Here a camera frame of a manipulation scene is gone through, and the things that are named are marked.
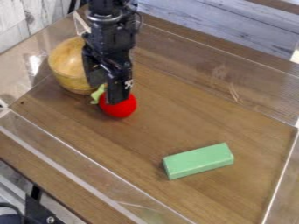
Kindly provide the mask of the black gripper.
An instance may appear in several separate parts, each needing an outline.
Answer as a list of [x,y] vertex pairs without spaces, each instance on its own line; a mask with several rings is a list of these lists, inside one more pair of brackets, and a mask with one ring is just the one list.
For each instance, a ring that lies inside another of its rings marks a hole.
[[88,16],[88,21],[81,35],[85,77],[92,88],[107,81],[107,103],[115,105],[128,99],[133,85],[129,53],[140,24],[136,16]]

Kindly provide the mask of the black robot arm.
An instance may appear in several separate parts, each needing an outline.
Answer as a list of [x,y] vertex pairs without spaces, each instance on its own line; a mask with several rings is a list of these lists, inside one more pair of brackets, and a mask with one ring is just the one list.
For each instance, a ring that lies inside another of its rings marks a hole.
[[88,0],[89,32],[81,37],[83,68],[88,84],[107,85],[105,100],[128,99],[133,85],[129,53],[136,45],[136,4],[131,0]]

